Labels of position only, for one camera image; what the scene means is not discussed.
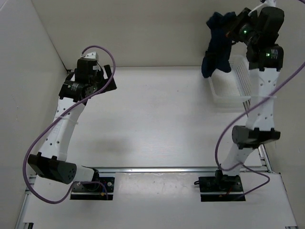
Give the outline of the navy blue shorts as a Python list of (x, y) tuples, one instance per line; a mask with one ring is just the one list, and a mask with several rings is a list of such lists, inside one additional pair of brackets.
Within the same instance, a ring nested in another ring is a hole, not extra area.
[(232, 46), (235, 44), (227, 38), (224, 31), (224, 25), (236, 17), (235, 12), (228, 12), (224, 15), (214, 12), (206, 22), (211, 32), (211, 39), (202, 61), (201, 72), (204, 78), (212, 76), (215, 70), (229, 73), (231, 67), (229, 58)]

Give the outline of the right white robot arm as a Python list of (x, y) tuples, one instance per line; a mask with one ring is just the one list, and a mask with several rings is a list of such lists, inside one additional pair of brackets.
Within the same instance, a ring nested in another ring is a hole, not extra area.
[(280, 132), (275, 130), (271, 93), (283, 67), (284, 50), (275, 42), (284, 17), (284, 11), (274, 6), (266, 6), (259, 13), (245, 8), (224, 26), (227, 38), (243, 42), (247, 47), (251, 101), (246, 124), (233, 127), (233, 145), (224, 162), (218, 163), (218, 172), (222, 173), (214, 178), (218, 190), (230, 187), (230, 178), (239, 176), (240, 169), (255, 149), (280, 138)]

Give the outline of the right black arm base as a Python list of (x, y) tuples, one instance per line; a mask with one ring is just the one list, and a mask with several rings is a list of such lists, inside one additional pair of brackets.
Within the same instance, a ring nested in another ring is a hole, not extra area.
[(198, 177), (194, 182), (199, 186), (201, 202), (245, 201), (244, 189), (239, 175), (224, 175), (216, 170), (213, 176)]

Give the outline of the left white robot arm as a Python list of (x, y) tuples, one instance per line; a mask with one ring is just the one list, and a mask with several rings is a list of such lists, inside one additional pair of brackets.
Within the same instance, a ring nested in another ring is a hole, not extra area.
[(77, 68), (68, 75), (59, 92), (54, 117), (58, 123), (47, 132), (38, 153), (29, 155), (28, 164), (37, 175), (64, 184), (83, 182), (89, 191), (98, 189), (100, 179), (94, 169), (66, 161), (72, 133), (87, 103), (81, 102), (71, 111), (68, 109), (103, 87), (105, 91), (115, 90), (115, 81), (104, 78), (111, 74), (111, 67), (101, 67), (96, 59), (80, 58), (77, 61)]

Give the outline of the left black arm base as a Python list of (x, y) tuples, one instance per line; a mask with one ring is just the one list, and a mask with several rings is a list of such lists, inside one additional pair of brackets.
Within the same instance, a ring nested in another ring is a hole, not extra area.
[(101, 174), (95, 175), (93, 181), (103, 184), (79, 184), (73, 185), (71, 190), (71, 200), (113, 200), (115, 177)]

